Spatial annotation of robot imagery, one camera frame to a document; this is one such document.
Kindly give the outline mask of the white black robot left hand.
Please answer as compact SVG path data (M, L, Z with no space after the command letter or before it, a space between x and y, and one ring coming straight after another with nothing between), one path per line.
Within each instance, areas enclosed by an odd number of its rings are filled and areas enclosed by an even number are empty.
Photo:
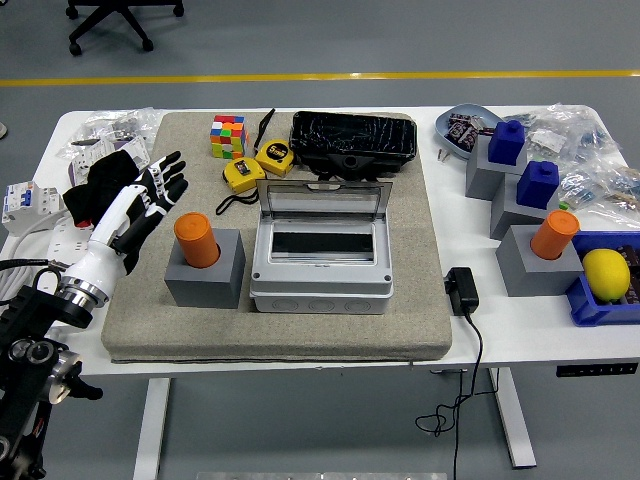
M139 170L131 155L118 151L94 164L88 182L64 194L76 224L94 230L87 252L63 275L57 295L99 305L119 279L135 267L141 246L188 187L181 153L172 152Z

